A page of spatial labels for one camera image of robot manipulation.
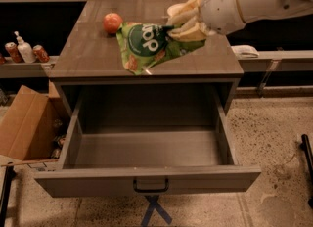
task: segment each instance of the drawer handle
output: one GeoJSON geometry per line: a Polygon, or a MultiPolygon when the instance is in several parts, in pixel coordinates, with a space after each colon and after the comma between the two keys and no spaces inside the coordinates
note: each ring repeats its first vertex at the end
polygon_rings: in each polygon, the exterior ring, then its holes
{"type": "Polygon", "coordinates": [[[163,193],[163,192],[166,192],[168,190],[168,187],[169,187],[169,183],[168,183],[168,178],[165,179],[165,187],[164,188],[161,188],[161,189],[138,189],[137,187],[137,179],[135,178],[134,181],[133,181],[133,188],[134,188],[134,191],[137,192],[137,193],[163,193]]]}

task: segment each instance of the brown tabletop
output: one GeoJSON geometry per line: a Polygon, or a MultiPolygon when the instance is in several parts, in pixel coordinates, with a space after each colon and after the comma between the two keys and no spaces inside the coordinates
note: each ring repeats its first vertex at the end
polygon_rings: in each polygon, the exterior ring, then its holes
{"type": "Polygon", "coordinates": [[[150,68],[150,74],[135,76],[124,69],[115,36],[107,35],[102,20],[109,12],[126,22],[167,21],[166,10],[186,0],[89,0],[87,1],[59,59],[51,71],[52,80],[240,78],[243,70],[227,38],[214,35],[205,46],[183,57],[150,68]]]}

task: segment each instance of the snack bag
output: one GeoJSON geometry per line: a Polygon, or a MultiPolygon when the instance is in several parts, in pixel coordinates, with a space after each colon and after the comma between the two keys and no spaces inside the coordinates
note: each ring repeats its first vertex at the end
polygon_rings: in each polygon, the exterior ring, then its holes
{"type": "Polygon", "coordinates": [[[179,42],[167,31],[172,25],[122,23],[116,37],[125,69],[136,75],[165,61],[181,57],[205,44],[205,40],[179,42]]]}

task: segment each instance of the red can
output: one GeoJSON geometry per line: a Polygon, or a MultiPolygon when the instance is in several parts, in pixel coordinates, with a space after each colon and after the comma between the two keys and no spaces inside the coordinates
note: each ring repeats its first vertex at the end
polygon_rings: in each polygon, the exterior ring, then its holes
{"type": "Polygon", "coordinates": [[[41,45],[34,46],[32,50],[40,62],[46,63],[49,61],[49,55],[41,45]]]}
{"type": "Polygon", "coordinates": [[[2,54],[0,53],[0,65],[6,63],[6,59],[2,56],[2,54]]]}
{"type": "Polygon", "coordinates": [[[18,50],[18,46],[14,42],[7,43],[5,45],[7,52],[9,52],[13,62],[19,63],[22,62],[22,56],[18,50]]]}

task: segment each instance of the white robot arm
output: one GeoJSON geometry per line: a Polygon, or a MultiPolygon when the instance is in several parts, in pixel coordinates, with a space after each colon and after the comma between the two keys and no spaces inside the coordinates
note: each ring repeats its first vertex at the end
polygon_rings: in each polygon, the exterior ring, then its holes
{"type": "Polygon", "coordinates": [[[201,0],[200,20],[221,34],[258,20],[279,20],[313,14],[313,0],[201,0]]]}

